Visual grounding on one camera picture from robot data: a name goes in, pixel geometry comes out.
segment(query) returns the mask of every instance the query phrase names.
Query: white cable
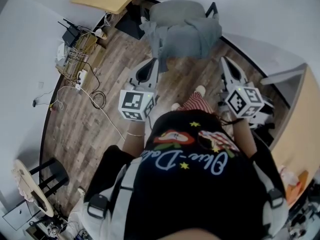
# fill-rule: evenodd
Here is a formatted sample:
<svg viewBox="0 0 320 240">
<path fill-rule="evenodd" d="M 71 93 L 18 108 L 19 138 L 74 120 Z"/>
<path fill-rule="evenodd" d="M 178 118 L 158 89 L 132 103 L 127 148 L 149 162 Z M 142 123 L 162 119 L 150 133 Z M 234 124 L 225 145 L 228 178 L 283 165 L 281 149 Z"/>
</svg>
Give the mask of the white cable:
<svg viewBox="0 0 320 240">
<path fill-rule="evenodd" d="M 103 28 L 104 26 L 108 26 L 108 27 L 111 27 L 112 26 L 112 22 L 115 21 L 115 18 L 116 18 L 116 15 L 114 13 L 111 13 L 111 12 L 105 12 L 104 14 L 104 22 L 103 22 L 103 25 L 101 26 L 97 26 L 97 28 L 101 29 Z"/>
<path fill-rule="evenodd" d="M 96 35 L 96 33 L 95 32 L 93 32 L 92 30 L 90 30 L 89 28 L 87 29 L 85 29 L 87 32 L 86 33 L 84 33 L 84 34 L 82 34 L 82 35 L 80 35 L 79 36 L 79 39 L 81 38 L 81 37 L 83 37 L 83 36 L 85 36 L 85 35 L 88 35 L 88 34 L 94 34 L 95 35 L 95 37 L 97 37 L 97 35 Z"/>
<path fill-rule="evenodd" d="M 78 58 L 89 58 L 89 55 L 82 52 L 82 51 L 78 51 L 76 48 L 71 48 L 71 50 L 69 51 L 69 55 L 73 55 L 74 57 L 78 57 Z"/>
<path fill-rule="evenodd" d="M 52 91 L 49 91 L 49 92 L 47 92 L 47 93 L 44 93 L 44 94 L 42 94 L 42 95 L 39 96 L 39 97 L 36 97 L 35 100 L 36 100 L 36 99 L 40 99 L 43 95 L 52 93 L 54 90 L 55 90 L 55 89 L 53 89 Z"/>
<path fill-rule="evenodd" d="M 52 105 L 55 104 L 56 102 L 58 102 L 58 103 L 59 103 L 59 107 L 60 107 L 61 110 L 64 110 L 64 104 L 59 100 L 59 91 L 60 91 L 61 89 L 65 88 L 65 87 L 77 89 L 77 88 L 75 88 L 75 87 L 73 87 L 73 86 L 67 86 L 67 85 L 66 85 L 66 86 L 61 87 L 61 88 L 56 92 L 56 100 L 55 100 L 54 103 L 52 103 Z M 90 96 L 84 89 L 82 89 L 82 88 L 80 88 L 80 89 L 90 98 L 90 100 L 97 106 L 97 108 L 99 108 L 99 109 L 102 111 L 102 113 L 104 113 L 104 115 L 106 116 L 106 118 L 108 118 L 108 120 L 110 121 L 110 123 L 112 124 L 112 126 L 113 126 L 113 127 L 116 129 L 116 131 L 120 134 L 121 138 L 122 138 L 123 140 L 126 140 L 126 139 L 123 137 L 123 135 L 121 134 L 121 132 L 118 130 L 118 128 L 115 126 L 115 124 L 111 121 L 110 117 L 103 111 L 103 109 L 98 106 L 98 104 L 91 98 L 91 96 Z M 38 103 L 37 105 L 50 105 L 50 104 L 47 104 L 47 103 Z"/>
<path fill-rule="evenodd" d="M 112 126 L 113 126 L 113 127 L 117 130 L 117 132 L 120 134 L 121 138 L 122 138 L 123 140 L 126 140 L 126 139 L 123 137 L 123 135 L 121 134 L 121 132 L 118 130 L 118 128 L 115 126 L 115 124 L 111 121 L 111 119 L 109 118 L 109 116 L 103 111 L 103 109 L 98 106 L 98 104 L 91 98 L 91 96 L 90 96 L 84 89 L 82 89 L 82 88 L 80 88 L 80 89 L 81 89 L 81 90 L 90 98 L 90 100 L 102 111 L 102 113 L 104 113 L 104 115 L 106 116 L 106 118 L 109 119 L 109 121 L 110 121 L 110 123 L 112 124 Z"/>
</svg>

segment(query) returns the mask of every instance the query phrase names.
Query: foot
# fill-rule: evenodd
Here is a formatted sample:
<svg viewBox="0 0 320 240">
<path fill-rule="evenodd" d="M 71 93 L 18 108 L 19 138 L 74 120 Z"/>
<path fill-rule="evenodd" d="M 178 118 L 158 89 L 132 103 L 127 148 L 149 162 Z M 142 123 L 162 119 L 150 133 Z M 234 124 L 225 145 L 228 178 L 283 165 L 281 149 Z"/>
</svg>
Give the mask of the foot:
<svg viewBox="0 0 320 240">
<path fill-rule="evenodd" d="M 86 191 L 80 186 L 78 187 L 78 192 L 80 193 L 81 197 L 84 197 L 86 195 Z"/>
<path fill-rule="evenodd" d="M 180 108 L 180 104 L 179 103 L 174 103 L 172 106 L 171 106 L 171 111 L 175 111 L 177 110 L 178 108 Z"/>
<path fill-rule="evenodd" d="M 194 92 L 200 93 L 201 97 L 203 98 L 206 94 L 206 88 L 203 85 L 199 85 L 197 88 L 195 88 Z"/>
</svg>

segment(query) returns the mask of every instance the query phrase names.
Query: graphic print on shirt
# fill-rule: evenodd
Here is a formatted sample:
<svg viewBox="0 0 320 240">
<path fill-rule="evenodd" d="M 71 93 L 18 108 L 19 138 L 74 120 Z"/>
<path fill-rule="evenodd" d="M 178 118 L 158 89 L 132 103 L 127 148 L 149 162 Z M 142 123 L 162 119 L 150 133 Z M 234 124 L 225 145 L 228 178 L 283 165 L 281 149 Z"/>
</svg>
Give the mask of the graphic print on shirt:
<svg viewBox="0 0 320 240">
<path fill-rule="evenodd" d="M 203 164 L 203 169 L 210 171 L 212 175 L 218 176 L 223 171 L 228 161 L 227 152 L 219 154 L 196 154 L 185 155 L 183 150 L 145 150 L 141 154 L 143 163 L 146 160 L 154 160 L 155 166 L 164 171 L 169 171 L 175 167 L 192 170 L 192 165 L 196 162 Z"/>
<path fill-rule="evenodd" d="M 188 145 L 195 141 L 193 137 L 187 132 L 178 132 L 176 130 L 167 130 L 160 137 L 155 137 L 154 143 L 161 143 L 156 146 L 154 150 L 164 150 L 169 147 L 175 149 L 181 148 L 181 145 Z"/>
<path fill-rule="evenodd" d="M 215 153 L 225 150 L 230 158 L 235 157 L 231 150 L 239 152 L 238 147 L 224 133 L 218 131 L 201 130 L 198 133 L 198 142 L 204 149 L 213 150 Z"/>
<path fill-rule="evenodd" d="M 201 126 L 201 124 L 198 123 L 198 122 L 190 122 L 189 124 L 190 124 L 191 126 L 194 126 L 194 127 Z"/>
</svg>

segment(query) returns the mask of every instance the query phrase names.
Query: gray cloth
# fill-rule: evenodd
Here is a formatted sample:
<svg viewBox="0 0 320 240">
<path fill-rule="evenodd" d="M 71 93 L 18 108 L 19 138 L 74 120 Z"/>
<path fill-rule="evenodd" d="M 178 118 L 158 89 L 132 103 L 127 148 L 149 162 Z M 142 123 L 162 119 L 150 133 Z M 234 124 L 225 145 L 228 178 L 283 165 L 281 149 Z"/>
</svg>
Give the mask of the gray cloth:
<svg viewBox="0 0 320 240">
<path fill-rule="evenodd" d="M 204 7 L 194 1 L 171 0 L 153 5 L 150 9 L 150 21 L 159 27 L 186 25 L 185 20 L 206 18 Z"/>
<path fill-rule="evenodd" d="M 152 56 L 159 60 L 159 73 L 168 71 L 167 58 L 207 58 L 222 35 L 218 17 L 185 19 L 185 25 L 159 26 L 147 21 L 140 25 L 149 40 Z"/>
</svg>

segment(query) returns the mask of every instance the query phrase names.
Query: red striped shorts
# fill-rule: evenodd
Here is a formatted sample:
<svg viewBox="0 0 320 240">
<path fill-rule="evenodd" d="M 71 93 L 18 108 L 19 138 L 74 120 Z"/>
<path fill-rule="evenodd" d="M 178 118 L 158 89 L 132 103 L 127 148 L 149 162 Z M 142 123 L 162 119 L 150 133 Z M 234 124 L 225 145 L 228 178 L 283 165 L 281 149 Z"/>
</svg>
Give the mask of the red striped shorts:
<svg viewBox="0 0 320 240">
<path fill-rule="evenodd" d="M 190 98 L 177 109 L 177 111 L 187 111 L 187 110 L 202 110 L 204 112 L 212 114 L 214 111 L 209 106 L 209 104 L 201 97 L 199 92 L 194 92 Z"/>
</svg>

